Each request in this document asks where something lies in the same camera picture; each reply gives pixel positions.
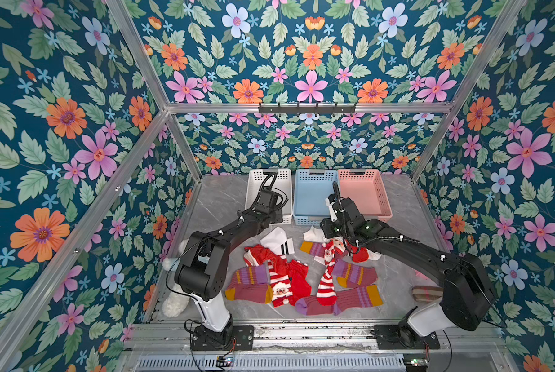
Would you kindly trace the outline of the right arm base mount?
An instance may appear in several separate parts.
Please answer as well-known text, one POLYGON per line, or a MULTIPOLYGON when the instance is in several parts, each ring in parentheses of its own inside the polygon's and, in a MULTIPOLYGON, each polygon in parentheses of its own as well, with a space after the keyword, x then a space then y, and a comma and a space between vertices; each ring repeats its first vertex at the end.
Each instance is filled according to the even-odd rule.
POLYGON ((380 350, 439 350, 440 341, 435 333, 419 336, 408 325, 381 324, 371 331, 380 350))

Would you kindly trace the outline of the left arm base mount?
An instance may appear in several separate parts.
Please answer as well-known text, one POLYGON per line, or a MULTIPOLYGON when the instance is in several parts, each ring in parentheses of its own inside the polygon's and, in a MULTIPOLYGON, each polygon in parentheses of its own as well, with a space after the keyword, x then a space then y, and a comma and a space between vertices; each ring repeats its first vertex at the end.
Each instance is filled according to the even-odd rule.
POLYGON ((193 351, 251 351, 255 328, 251 325, 229 324, 222 332, 214 332, 203 325, 192 333, 193 351))

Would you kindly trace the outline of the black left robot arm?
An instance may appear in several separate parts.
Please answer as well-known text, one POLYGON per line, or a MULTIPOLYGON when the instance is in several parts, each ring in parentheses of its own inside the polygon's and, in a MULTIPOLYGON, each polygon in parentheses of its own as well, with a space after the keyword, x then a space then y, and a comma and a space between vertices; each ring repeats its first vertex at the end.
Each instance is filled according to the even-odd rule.
POLYGON ((181 287, 179 295, 195 302, 204 330, 222 333, 230 327, 232 316, 221 296, 229 256, 246 240, 280 222, 287 202, 284 192, 262 186, 252 205, 237 212, 234 221, 211 232, 190 235, 175 268, 175 284, 181 287))

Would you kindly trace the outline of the red white striped santa sock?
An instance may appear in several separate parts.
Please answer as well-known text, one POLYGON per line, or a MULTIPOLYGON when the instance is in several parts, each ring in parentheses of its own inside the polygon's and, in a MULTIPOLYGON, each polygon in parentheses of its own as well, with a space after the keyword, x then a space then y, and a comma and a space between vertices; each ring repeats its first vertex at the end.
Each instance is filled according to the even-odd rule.
POLYGON ((342 246, 337 240, 332 240, 325 247, 323 255, 325 271, 319 281, 316 293, 316 298, 320 305, 330 306, 336 303, 337 294, 333 282, 333 271, 337 262, 342 257, 341 248, 342 246))

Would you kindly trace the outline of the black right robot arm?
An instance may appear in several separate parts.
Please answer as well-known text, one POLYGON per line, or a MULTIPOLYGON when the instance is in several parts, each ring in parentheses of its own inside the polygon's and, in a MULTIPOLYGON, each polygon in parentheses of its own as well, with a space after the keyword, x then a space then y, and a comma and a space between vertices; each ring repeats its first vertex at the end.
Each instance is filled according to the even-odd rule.
POLYGON ((451 327, 474 331, 495 301, 482 261, 427 246, 378 219, 366 220, 354 201, 334 193, 326 199, 330 217, 320 227, 327 238, 341 237, 356 254, 362 248, 391 257, 426 275, 443 289, 441 299, 409 311, 398 324, 399 336, 428 337, 451 327))

